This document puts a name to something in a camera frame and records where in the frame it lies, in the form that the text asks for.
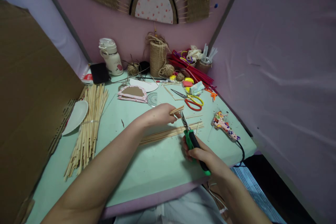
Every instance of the fabric tent wall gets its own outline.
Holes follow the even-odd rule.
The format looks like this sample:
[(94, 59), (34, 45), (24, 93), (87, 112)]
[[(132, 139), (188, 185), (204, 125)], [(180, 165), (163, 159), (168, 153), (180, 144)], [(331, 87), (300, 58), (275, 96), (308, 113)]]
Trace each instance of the fabric tent wall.
[[(131, 17), (112, 10), (93, 0), (58, 0), (71, 21), (88, 55), (94, 63), (103, 62), (98, 43), (102, 37), (115, 40), (122, 60), (143, 59), (145, 37), (154, 31), (154, 22)], [(229, 0), (210, 0), (211, 17), (190, 24), (164, 24), (156, 22), (157, 32), (169, 43), (171, 50), (187, 49), (190, 44), (198, 48), (209, 43)]]
[(335, 0), (235, 0), (210, 72), (322, 223), (336, 222), (335, 38)]
[(52, 0), (6, 0), (29, 10), (78, 77), (81, 77), (88, 61), (56, 9)]

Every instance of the black phone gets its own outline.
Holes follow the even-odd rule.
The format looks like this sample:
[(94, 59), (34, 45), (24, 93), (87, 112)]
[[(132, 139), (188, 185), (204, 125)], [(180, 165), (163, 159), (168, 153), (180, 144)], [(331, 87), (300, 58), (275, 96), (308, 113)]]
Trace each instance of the black phone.
[(101, 84), (111, 80), (106, 63), (98, 63), (90, 66), (94, 84)]

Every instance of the tabletop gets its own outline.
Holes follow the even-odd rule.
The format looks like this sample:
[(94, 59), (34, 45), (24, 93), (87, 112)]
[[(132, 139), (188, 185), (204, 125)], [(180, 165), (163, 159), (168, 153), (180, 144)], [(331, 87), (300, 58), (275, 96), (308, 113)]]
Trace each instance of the tabletop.
[[(124, 73), (121, 76), (112, 77), (111, 81), (119, 81), (126, 77), (127, 74)], [(120, 83), (105, 84), (109, 96), (100, 120), (96, 154), (109, 144), (136, 117), (151, 109), (146, 103), (119, 100), (117, 98), (119, 86)], [(168, 85), (166, 88), (169, 91), (170, 88), (172, 88), (180, 93), (185, 93), (182, 85)], [(227, 165), (231, 166), (240, 162), (242, 159), (242, 151), (221, 129), (216, 130), (211, 125), (211, 121), (218, 111), (227, 114), (227, 121), (230, 127), (240, 136), (241, 140), (239, 142), (244, 148), (245, 158), (252, 156), (256, 151), (257, 147), (252, 139), (219, 97), (213, 101), (209, 92), (203, 92), (200, 95), (200, 98), (204, 101), (203, 109), (200, 112), (195, 112), (188, 108), (183, 100), (175, 100), (180, 99), (180, 97), (170, 91), (175, 97), (174, 99), (162, 85), (159, 85), (153, 92), (157, 93), (159, 104), (170, 103), (175, 107), (185, 105), (183, 111), (185, 117), (201, 114), (199, 117), (187, 119), (188, 124), (197, 123), (199, 121), (203, 122), (204, 128), (198, 129), (197, 136)], [(152, 128), (145, 135), (180, 126), (183, 126), (183, 123), (181, 120), (177, 120), (173, 125)], [(51, 156), (35, 190), (33, 196), (35, 205), (27, 223), (40, 223), (76, 178), (76, 172), (74, 172), (72, 177), (66, 182), (63, 176), (77, 137), (78, 129), (60, 139), (58, 147)], [(184, 158), (181, 150), (182, 137), (183, 134), (180, 134), (155, 143), (140, 146), (125, 171), (120, 184), (106, 203), (106, 207), (162, 192), (204, 177), (204, 173), (199, 164), (188, 162)]]

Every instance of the table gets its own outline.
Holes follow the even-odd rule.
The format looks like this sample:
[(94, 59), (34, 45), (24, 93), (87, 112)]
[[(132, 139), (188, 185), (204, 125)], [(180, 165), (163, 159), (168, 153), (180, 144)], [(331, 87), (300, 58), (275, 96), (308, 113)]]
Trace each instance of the table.
[[(127, 74), (124, 73), (121, 76), (112, 77), (111, 81), (115, 82), (126, 77)], [(100, 120), (96, 154), (136, 117), (151, 109), (145, 103), (117, 99), (116, 93), (119, 86), (120, 83), (105, 85), (109, 96)], [(181, 85), (166, 87), (168, 90), (173, 88), (184, 93)], [(158, 93), (159, 103), (170, 103), (175, 107), (186, 105), (183, 100), (175, 101), (161, 85), (154, 92)], [(180, 99), (177, 94), (173, 95), (176, 99)], [(200, 97), (204, 101), (202, 111), (195, 112), (187, 106), (184, 107), (186, 117), (192, 114), (202, 114), (201, 117), (187, 119), (189, 124), (203, 121), (205, 127), (198, 130), (197, 136), (227, 165), (231, 166), (241, 161), (242, 151), (238, 145), (231, 142), (222, 130), (216, 130), (211, 126), (215, 113), (221, 110), (224, 114), (228, 114), (228, 122), (231, 128), (241, 137), (240, 143), (245, 150), (245, 158), (252, 156), (257, 147), (226, 104), (219, 97), (213, 102), (209, 92), (203, 92)], [(183, 124), (181, 120), (178, 120), (173, 126), (152, 128), (146, 135), (169, 129), (169, 127), (180, 126), (183, 126)], [(58, 147), (51, 156), (34, 193), (35, 205), (27, 223), (40, 223), (74, 181), (76, 172), (66, 182), (63, 180), (63, 175), (77, 137), (78, 129), (60, 139)], [(200, 166), (188, 162), (183, 156), (180, 144), (182, 137), (183, 134), (180, 134), (139, 147), (120, 184), (110, 196), (103, 216), (121, 214), (134, 209), (134, 206), (147, 207), (153, 205), (153, 203), (162, 203), (177, 198), (204, 182), (207, 178), (204, 178)]]

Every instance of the hand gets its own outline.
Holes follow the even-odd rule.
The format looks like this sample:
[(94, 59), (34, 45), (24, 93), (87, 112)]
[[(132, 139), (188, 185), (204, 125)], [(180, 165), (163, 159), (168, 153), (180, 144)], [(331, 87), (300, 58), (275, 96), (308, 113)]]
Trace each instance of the hand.
[(182, 138), (182, 146), (185, 156), (189, 161), (193, 161), (192, 158), (203, 161), (215, 176), (222, 176), (227, 170), (230, 170), (229, 167), (197, 136), (196, 139), (201, 149), (194, 148), (189, 150), (186, 136), (183, 136)]
[(141, 119), (146, 126), (160, 126), (168, 123), (176, 122), (177, 118), (181, 118), (180, 114), (176, 114), (177, 118), (173, 115), (169, 115), (171, 111), (176, 109), (173, 105), (169, 103), (163, 103), (151, 110), (148, 110), (146, 113), (142, 114), (138, 118)]

